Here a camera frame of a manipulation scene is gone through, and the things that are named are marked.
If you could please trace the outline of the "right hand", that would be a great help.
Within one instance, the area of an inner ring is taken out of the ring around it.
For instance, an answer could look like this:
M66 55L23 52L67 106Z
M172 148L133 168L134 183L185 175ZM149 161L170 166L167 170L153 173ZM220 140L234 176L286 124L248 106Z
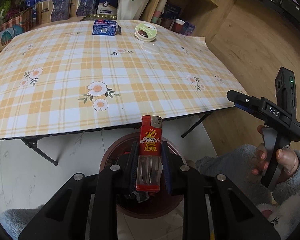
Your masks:
M266 171L269 162L266 161L267 151L264 144L260 144L255 150L254 157L252 158L253 170L252 174L254 176L258 175L260 172ZM276 161L282 166L282 171L279 176L279 182L286 181L290 178L299 167L299 159L296 153L289 147L285 146L282 149L277 150L275 153Z

